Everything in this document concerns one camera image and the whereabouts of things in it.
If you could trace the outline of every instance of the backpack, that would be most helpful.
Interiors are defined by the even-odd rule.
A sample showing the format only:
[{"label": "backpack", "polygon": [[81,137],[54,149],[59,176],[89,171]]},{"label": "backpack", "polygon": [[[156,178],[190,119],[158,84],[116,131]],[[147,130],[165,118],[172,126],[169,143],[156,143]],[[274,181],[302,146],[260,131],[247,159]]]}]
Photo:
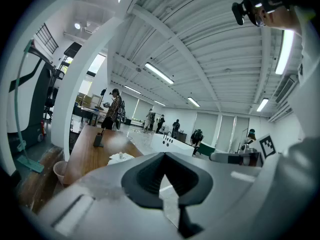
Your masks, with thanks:
[{"label": "backpack", "polygon": [[199,130],[195,130],[195,132],[194,132],[194,139],[195,140],[201,140],[201,138],[202,138],[202,131],[199,129]]},{"label": "backpack", "polygon": [[180,127],[180,123],[177,122],[177,123],[174,125],[174,129],[175,129],[175,130],[179,130],[179,127]]}]

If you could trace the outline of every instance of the ceiling light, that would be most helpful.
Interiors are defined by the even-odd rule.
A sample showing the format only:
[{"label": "ceiling light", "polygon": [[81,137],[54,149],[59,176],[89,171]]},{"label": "ceiling light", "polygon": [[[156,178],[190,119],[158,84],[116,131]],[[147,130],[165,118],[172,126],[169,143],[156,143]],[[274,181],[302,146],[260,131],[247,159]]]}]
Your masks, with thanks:
[{"label": "ceiling light", "polygon": [[81,28],[80,24],[79,23],[74,23],[74,27],[79,30]]},{"label": "ceiling light", "polygon": [[138,94],[141,94],[141,92],[140,91],[137,91],[137,90],[135,90],[135,89],[132,89],[131,87],[129,87],[129,86],[124,86],[125,88],[128,88],[129,90],[131,90],[131,91],[134,91],[134,92],[136,92],[136,93],[138,93]]},{"label": "ceiling light", "polygon": [[156,102],[156,103],[158,103],[158,104],[160,104],[160,105],[162,105],[162,106],[166,106],[165,104],[162,104],[162,103],[159,102],[159,101],[154,100],[154,102]]},{"label": "ceiling light", "polygon": [[196,107],[200,107],[200,105],[198,103],[196,103],[193,98],[188,97],[188,100],[191,101]]},{"label": "ceiling light", "polygon": [[258,107],[258,109],[256,110],[257,112],[260,112],[264,107],[265,105],[268,103],[269,99],[268,98],[263,98],[260,106]]},{"label": "ceiling light", "polygon": [[146,63],[145,66],[150,69],[152,72],[156,73],[159,77],[166,80],[169,84],[173,84],[174,81],[172,81],[169,77],[167,77],[164,73],[162,73],[159,69],[157,69],[155,66],[151,65],[150,63]]},{"label": "ceiling light", "polygon": [[284,35],[283,35],[283,40],[282,40],[282,47],[281,47],[281,52],[280,52],[280,58],[278,60],[278,64],[275,69],[275,73],[278,75],[282,75],[291,51],[292,43],[294,41],[294,35],[295,33],[291,30],[285,30]]}]

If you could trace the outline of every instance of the ceiling beam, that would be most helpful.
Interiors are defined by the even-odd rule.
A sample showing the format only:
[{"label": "ceiling beam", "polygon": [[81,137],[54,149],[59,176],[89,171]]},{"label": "ceiling beam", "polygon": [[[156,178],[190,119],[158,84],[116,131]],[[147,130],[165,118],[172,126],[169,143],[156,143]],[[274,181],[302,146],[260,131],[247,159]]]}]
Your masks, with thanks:
[{"label": "ceiling beam", "polygon": [[137,75],[139,75],[139,72],[132,73],[129,78],[126,80],[125,84],[130,83]]},{"label": "ceiling beam", "polygon": [[[271,53],[271,29],[267,26],[262,27],[261,35],[262,35],[262,62],[261,62],[261,70],[260,70],[258,86],[256,88],[253,103],[257,103],[260,98],[263,88],[265,86],[267,74],[269,71],[269,62],[270,62],[270,53]],[[251,114],[253,110],[254,110],[254,106],[250,108],[249,114]]]},{"label": "ceiling beam", "polygon": [[209,82],[206,74],[204,73],[203,69],[199,65],[198,61],[196,60],[194,55],[190,52],[190,50],[185,46],[185,44],[175,35],[175,33],[166,24],[164,24],[160,19],[158,19],[156,16],[154,16],[152,13],[142,8],[141,6],[135,4],[132,10],[132,13],[137,17],[139,17],[140,19],[144,20],[146,23],[150,24],[157,31],[159,31],[166,39],[168,39],[175,46],[175,48],[178,51],[180,51],[182,56],[196,71],[199,78],[203,82],[203,85],[205,86],[210,96],[212,97],[213,101],[215,101],[215,104],[218,107],[219,111],[221,111],[221,105],[217,101],[218,98],[211,83]]},{"label": "ceiling beam", "polygon": [[[122,85],[122,86],[125,86],[125,85],[126,85],[126,82],[127,82],[127,81],[126,81],[126,79],[125,79],[124,77],[122,77],[122,76],[120,76],[120,75],[117,75],[117,74],[115,74],[115,73],[111,73],[111,76],[112,76],[112,81],[118,82],[118,83],[119,83],[120,85]],[[170,101],[164,99],[163,97],[161,97],[161,96],[159,96],[159,95],[157,95],[157,94],[152,93],[151,91],[149,91],[149,90],[147,90],[147,89],[144,89],[143,87],[135,84],[134,82],[130,82],[130,83],[128,84],[128,86],[131,87],[131,88],[133,88],[133,89],[135,89],[135,90],[137,90],[138,92],[141,92],[141,94],[142,94],[143,97],[149,99],[149,100],[152,101],[152,102],[154,102],[154,100],[156,100],[156,101],[161,102],[161,103],[163,103],[163,104],[165,104],[165,105],[167,105],[167,106],[168,106],[168,105],[171,105],[171,106],[173,105],[173,103],[171,103]]]},{"label": "ceiling beam", "polygon": [[[126,67],[134,70],[136,72],[137,68],[139,68],[136,64],[134,64],[133,62],[131,62],[130,60],[120,56],[119,54],[115,53],[113,55],[113,58],[121,63],[122,65],[125,65]],[[151,80],[155,80],[156,84],[159,85],[160,87],[162,87],[162,89],[168,91],[170,94],[174,95],[175,97],[177,97],[179,100],[181,100],[184,104],[188,104],[188,106],[190,108],[193,108],[191,104],[189,104],[187,102],[187,100],[182,97],[181,95],[179,95],[177,92],[175,92],[173,89],[171,89],[169,86],[167,86],[166,84],[164,84],[163,82],[161,82],[159,79],[157,79],[155,76],[153,76],[152,74],[146,72],[143,68],[141,69],[141,72],[139,72],[139,74],[151,79]]]},{"label": "ceiling beam", "polygon": [[[121,0],[118,6],[116,7],[114,16],[119,19],[124,19],[124,22],[122,24],[126,24],[130,17],[128,17],[127,11],[129,7],[131,6],[133,0]],[[119,34],[120,27],[117,28],[116,34],[113,36],[113,38],[108,43],[108,61],[107,61],[107,81],[108,84],[111,82],[111,73],[114,68],[114,55],[116,53],[116,46],[117,46],[117,36]]]},{"label": "ceiling beam", "polygon": [[140,94],[138,93],[135,93],[134,91],[130,91],[129,89],[127,88],[124,88],[122,84],[120,83],[116,83],[114,81],[112,81],[112,85],[116,86],[117,89],[120,91],[120,92],[125,92],[125,93],[128,93],[129,95],[133,96],[133,97],[136,97],[137,99],[140,99],[140,100],[143,100],[145,102],[148,102],[150,104],[154,104],[154,101],[152,99],[149,99],[145,96],[141,96]]}]

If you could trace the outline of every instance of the ceiling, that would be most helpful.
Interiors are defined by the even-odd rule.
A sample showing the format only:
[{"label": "ceiling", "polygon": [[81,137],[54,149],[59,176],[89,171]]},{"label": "ceiling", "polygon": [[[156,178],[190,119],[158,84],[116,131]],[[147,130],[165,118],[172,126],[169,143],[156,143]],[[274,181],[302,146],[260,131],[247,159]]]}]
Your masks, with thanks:
[{"label": "ceiling", "polygon": [[[200,109],[270,117],[275,99],[301,63],[301,38],[294,37],[284,75],[275,74],[282,31],[238,25],[231,11],[242,0],[137,0],[110,44],[115,51],[111,81],[127,85],[169,108]],[[118,0],[75,0],[65,35],[84,41],[91,34],[74,21],[98,27],[115,13]],[[149,62],[170,77],[167,84],[144,67]],[[262,98],[271,98],[256,112]]]}]

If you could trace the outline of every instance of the black bag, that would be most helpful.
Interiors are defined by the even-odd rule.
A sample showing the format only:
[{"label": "black bag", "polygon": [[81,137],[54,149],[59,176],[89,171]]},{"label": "black bag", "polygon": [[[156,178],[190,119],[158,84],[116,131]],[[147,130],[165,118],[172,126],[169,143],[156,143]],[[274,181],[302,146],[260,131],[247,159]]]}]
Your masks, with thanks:
[{"label": "black bag", "polygon": [[193,133],[193,139],[194,140],[199,140],[201,141],[202,140],[202,131],[199,129],[199,130],[195,130],[194,133]]},{"label": "black bag", "polygon": [[177,123],[174,125],[174,130],[178,131],[179,128],[180,128],[180,123],[177,122]]}]

